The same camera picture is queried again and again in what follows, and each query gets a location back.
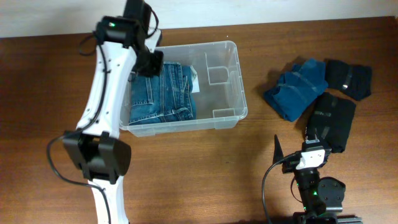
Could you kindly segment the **blue garment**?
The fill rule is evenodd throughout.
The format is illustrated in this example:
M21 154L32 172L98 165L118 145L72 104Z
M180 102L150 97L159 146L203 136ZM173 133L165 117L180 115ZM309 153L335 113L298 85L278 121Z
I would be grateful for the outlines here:
M325 72L326 64L313 58L295 64L264 92L264 99L282 118L293 122L328 88Z

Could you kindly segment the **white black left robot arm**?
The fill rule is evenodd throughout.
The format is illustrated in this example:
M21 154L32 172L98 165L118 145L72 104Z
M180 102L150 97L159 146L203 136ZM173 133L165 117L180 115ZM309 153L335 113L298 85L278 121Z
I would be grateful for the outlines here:
M143 0L128 0L121 16L104 16L93 32L96 69L85 111L76 130L62 136L83 186L93 191L98 223L128 223L123 180L131 147L119 140L119 120L127 80L132 73L159 75L163 53L156 50L162 32L149 26L156 14Z

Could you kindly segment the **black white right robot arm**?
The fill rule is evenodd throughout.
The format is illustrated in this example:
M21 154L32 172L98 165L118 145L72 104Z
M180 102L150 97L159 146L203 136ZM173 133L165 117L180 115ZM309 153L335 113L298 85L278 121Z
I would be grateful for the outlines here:
M362 223L360 217L339 217L343 211L346 186L333 177L320 177L319 168L327 163L331 147L315 138L302 143L302 149L283 155L277 136L274 136L274 165L282 165L284 174L293 173L300 193L303 212L293 214L298 224L354 224Z

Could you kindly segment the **dark blue jeans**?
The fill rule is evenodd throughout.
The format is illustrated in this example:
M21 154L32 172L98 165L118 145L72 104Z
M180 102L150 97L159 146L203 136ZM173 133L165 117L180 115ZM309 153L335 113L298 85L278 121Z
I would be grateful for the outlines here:
M132 74L129 125L196 119L196 77L193 66L178 62L165 62L160 75L151 78Z

